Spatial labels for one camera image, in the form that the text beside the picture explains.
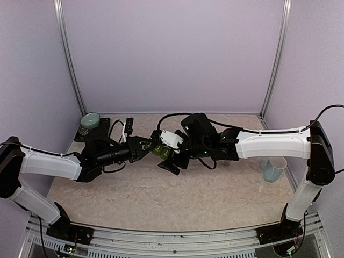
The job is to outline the green pill organizer box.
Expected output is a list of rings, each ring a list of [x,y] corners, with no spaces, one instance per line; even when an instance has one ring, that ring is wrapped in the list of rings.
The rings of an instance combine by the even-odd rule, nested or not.
[[[164,145],[156,145],[153,150],[152,153],[158,157],[160,157],[163,160],[167,160],[168,157],[170,156],[171,153],[171,149],[168,146],[164,146]]]

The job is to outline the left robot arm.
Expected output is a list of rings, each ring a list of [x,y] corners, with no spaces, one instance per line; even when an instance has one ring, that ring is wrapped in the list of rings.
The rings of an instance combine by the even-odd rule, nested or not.
[[[1,144],[1,198],[35,213],[62,238],[70,239],[75,226],[63,207],[48,201],[20,176],[37,174],[89,183],[104,173],[106,166],[139,161],[157,145],[155,140],[138,136],[118,143],[100,127],[91,130],[84,143],[81,153],[58,154],[24,146],[17,137],[9,137]]]

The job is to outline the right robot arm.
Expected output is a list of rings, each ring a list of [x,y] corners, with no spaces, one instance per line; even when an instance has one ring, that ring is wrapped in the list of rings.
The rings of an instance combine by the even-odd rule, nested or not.
[[[252,157],[294,157],[307,161],[305,176],[293,198],[284,207],[275,234],[287,238],[296,229],[306,210],[322,188],[335,179],[332,146],[321,123],[288,130],[248,130],[225,125],[217,132],[216,122],[204,113],[184,113],[183,132],[169,132],[158,125],[151,137],[170,152],[159,167],[178,175],[191,159],[209,157],[213,162],[239,161]]]

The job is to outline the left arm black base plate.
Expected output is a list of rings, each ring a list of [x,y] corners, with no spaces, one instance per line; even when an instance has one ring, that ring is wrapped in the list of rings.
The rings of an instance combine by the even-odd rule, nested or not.
[[[89,246],[94,235],[94,229],[74,224],[70,224],[63,229],[49,226],[46,234],[60,240]]]

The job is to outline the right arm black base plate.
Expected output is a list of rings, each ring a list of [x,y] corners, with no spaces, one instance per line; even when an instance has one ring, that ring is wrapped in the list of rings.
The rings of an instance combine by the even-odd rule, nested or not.
[[[262,226],[256,229],[257,237],[261,245],[278,242],[289,238],[294,238],[303,234],[303,229],[300,225],[296,226],[281,226],[280,224],[273,224]]]

